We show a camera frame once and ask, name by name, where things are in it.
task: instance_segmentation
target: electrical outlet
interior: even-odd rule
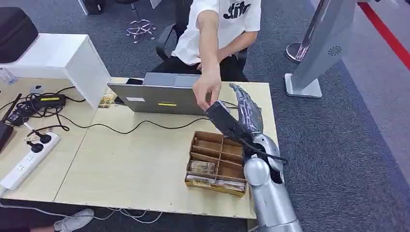
[[[38,153],[34,153],[30,150],[7,176],[3,178],[0,182],[1,186],[8,190],[16,190],[61,140],[61,137],[57,134],[52,132],[46,134],[51,136],[51,141],[43,144],[43,150]]]
[[[28,162],[33,162],[34,159],[35,159],[35,156],[34,156],[34,155],[32,155],[32,154],[27,154],[27,155],[26,155],[26,160],[27,160]]]

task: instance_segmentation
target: white cable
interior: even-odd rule
[[[2,195],[3,193],[5,193],[6,191],[7,191],[6,188],[0,186],[0,198],[1,198],[1,195]],[[107,207],[108,209],[112,210],[112,212],[110,213],[110,215],[108,215],[107,217],[95,217],[95,216],[86,216],[86,215],[70,216],[70,215],[65,215],[65,214],[55,214],[55,213],[50,213],[50,212],[47,212],[47,211],[44,211],[44,210],[41,210],[41,209],[38,209],[38,208],[34,208],[34,207],[16,206],[16,205],[3,205],[3,204],[1,204],[1,203],[0,203],[0,207],[1,207],[1,208],[11,208],[11,209],[31,209],[31,210],[35,210],[35,211],[38,211],[38,212],[43,213],[43,214],[53,215],[53,216],[60,216],[60,217],[65,217],[65,218],[92,217],[92,218],[97,219],[97,220],[107,220],[107,219],[110,218],[115,212],[120,212],[120,213],[122,213],[123,215],[125,215],[125,216],[127,216],[127,217],[130,217],[130,218],[132,218],[132,219],[134,219],[134,220],[136,220],[136,221],[138,221],[138,222],[140,222],[140,223],[143,223],[143,224],[151,224],[151,223],[154,223],[154,222],[156,222],[158,219],[160,219],[160,217],[161,217],[161,215],[162,215],[162,212],[161,212],[161,213],[158,215],[158,217],[157,217],[155,220],[153,220],[153,221],[140,221],[140,220],[138,220],[137,218],[140,218],[140,217],[144,216],[145,213],[146,213],[146,211],[145,211],[142,215],[140,215],[140,216],[132,216],[132,215],[131,215],[130,213],[128,213],[128,211],[125,210],[125,209],[123,209],[123,210],[125,211],[125,213],[124,213],[124,212],[122,211],[122,209],[113,209],[113,208],[108,208],[108,207]]]
[[[133,218],[142,218],[146,214],[146,211],[144,211],[140,216],[133,216],[126,209],[120,209],[120,211],[122,210],[124,210],[125,214],[127,214],[129,217],[133,217]]]
[[[64,214],[55,214],[55,213],[50,213],[38,208],[34,208],[34,207],[26,207],[26,206],[15,206],[15,205],[3,205],[0,203],[0,207],[1,208],[11,208],[11,209],[31,209],[31,210],[35,210],[38,211],[40,213],[43,214],[48,214],[48,215],[53,215],[53,216],[60,216],[60,217],[65,217],[65,218],[80,218],[80,217],[91,217],[91,216],[86,216],[86,215],[80,215],[80,216],[69,216],[69,215],[64,215]],[[109,217],[111,217],[116,211],[113,211],[110,215],[108,215],[107,217],[95,217],[92,216],[92,218],[97,219],[97,220],[107,220]]]
[[[259,228],[259,226],[253,227],[252,229],[248,230],[248,232],[252,232],[252,231],[256,230],[257,228]]]
[[[139,223],[143,223],[143,224],[152,224],[152,223],[156,222],[158,219],[160,219],[160,217],[161,217],[161,215],[162,215],[162,212],[161,212],[161,213],[158,215],[158,217],[157,217],[156,219],[154,219],[153,221],[140,221],[140,220],[138,220],[138,219],[136,219],[136,218],[133,218],[133,217],[130,216],[130,215],[125,214],[125,213],[122,212],[121,210],[120,210],[120,213],[122,213],[123,215],[125,215],[125,216],[127,216],[127,217],[130,217],[130,218],[132,218],[132,219],[138,221]]]
[[[24,123],[24,126],[26,126],[30,131],[34,130],[27,122]]]

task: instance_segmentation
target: black router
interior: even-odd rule
[[[10,113],[14,109],[15,105],[17,104],[18,100],[20,100],[21,94],[17,96],[17,98],[12,103],[12,106],[9,108],[7,113],[3,116],[3,119],[0,121],[0,151],[3,150],[3,147],[6,146],[7,142],[10,139],[10,136],[13,133],[13,127],[6,125],[6,119],[9,117]]]

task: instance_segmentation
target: black case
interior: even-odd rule
[[[18,60],[38,36],[30,18],[18,7],[0,7],[0,63]]]
[[[90,15],[100,15],[103,13],[107,3],[105,0],[83,0]]]

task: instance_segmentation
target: white sticker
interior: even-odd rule
[[[145,102],[144,98],[129,98],[127,97],[127,100],[129,100],[130,102]]]

